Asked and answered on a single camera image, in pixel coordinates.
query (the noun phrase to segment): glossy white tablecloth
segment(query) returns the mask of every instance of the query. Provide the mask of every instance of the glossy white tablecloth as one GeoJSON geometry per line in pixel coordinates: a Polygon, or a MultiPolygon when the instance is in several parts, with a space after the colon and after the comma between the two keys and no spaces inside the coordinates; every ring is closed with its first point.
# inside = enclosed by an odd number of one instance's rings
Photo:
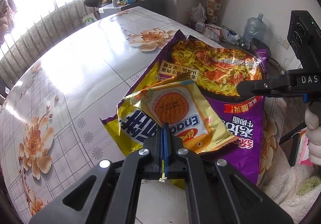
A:
{"type": "MultiPolygon", "coordinates": [[[[102,159],[124,158],[100,118],[115,114],[118,102],[163,47],[161,41],[178,29],[219,47],[169,18],[136,7],[70,35],[16,83],[0,114],[0,163],[23,222],[28,223],[31,214],[102,159]],[[157,33],[161,38],[156,45],[148,44],[142,32],[157,33]],[[141,51],[153,47],[153,51],[141,51]]],[[[137,223],[143,224],[171,220],[186,224],[185,192],[146,181],[137,217],[137,223]]]]}

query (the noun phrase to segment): hand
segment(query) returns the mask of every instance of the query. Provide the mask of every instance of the hand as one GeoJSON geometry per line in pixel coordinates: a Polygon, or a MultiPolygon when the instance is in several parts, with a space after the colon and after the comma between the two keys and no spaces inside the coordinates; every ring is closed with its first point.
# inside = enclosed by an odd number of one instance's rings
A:
{"type": "Polygon", "coordinates": [[[313,164],[321,165],[321,126],[319,117],[309,108],[305,111],[306,135],[309,139],[309,159],[313,164]]]}

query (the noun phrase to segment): enaak noodle snack packet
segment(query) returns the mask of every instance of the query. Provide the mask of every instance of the enaak noodle snack packet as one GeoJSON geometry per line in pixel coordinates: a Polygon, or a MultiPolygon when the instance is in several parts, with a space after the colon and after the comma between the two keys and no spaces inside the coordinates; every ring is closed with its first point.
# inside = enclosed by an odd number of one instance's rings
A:
{"type": "Polygon", "coordinates": [[[238,139],[226,129],[189,73],[161,81],[123,100],[161,127],[168,123],[171,134],[197,153],[217,150],[238,139]]]}
{"type": "MultiPolygon", "coordinates": [[[[265,78],[266,50],[251,54],[242,50],[214,48],[188,39],[181,31],[159,52],[126,95],[150,87],[173,75],[189,72],[227,129],[239,139],[218,151],[202,153],[214,161],[224,158],[252,183],[259,174],[264,97],[238,96],[242,80],[265,78]]],[[[156,134],[156,123],[128,102],[120,102],[117,114],[102,121],[124,155],[140,149],[145,138],[156,134]]]]}

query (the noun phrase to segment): bolt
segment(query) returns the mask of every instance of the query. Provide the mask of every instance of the bolt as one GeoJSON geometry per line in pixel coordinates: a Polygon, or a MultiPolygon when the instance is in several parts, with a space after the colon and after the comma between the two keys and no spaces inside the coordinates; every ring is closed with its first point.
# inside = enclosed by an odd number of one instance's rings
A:
{"type": "Polygon", "coordinates": [[[227,161],[224,160],[224,159],[218,159],[218,160],[216,161],[216,164],[217,164],[218,166],[224,167],[224,166],[227,165],[227,161]]]}
{"type": "Polygon", "coordinates": [[[110,166],[110,161],[108,160],[102,160],[101,162],[99,162],[99,166],[101,168],[108,168],[110,166]]]}
{"type": "Polygon", "coordinates": [[[149,150],[148,150],[148,149],[145,149],[145,148],[142,148],[142,149],[140,149],[140,150],[138,151],[138,153],[139,153],[139,155],[144,156],[144,155],[149,154],[149,150]]]}
{"type": "Polygon", "coordinates": [[[180,155],[186,155],[187,153],[188,153],[188,150],[187,149],[185,149],[185,148],[180,148],[180,149],[178,149],[178,154],[180,154],[180,155]]]}

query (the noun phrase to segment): yellow snack packet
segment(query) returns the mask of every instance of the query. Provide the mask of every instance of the yellow snack packet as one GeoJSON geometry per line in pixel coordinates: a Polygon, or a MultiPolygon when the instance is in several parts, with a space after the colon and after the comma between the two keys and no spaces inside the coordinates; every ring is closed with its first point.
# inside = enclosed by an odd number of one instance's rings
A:
{"type": "Polygon", "coordinates": [[[214,151],[235,141],[189,73],[179,74],[123,98],[196,153],[214,151]]]}

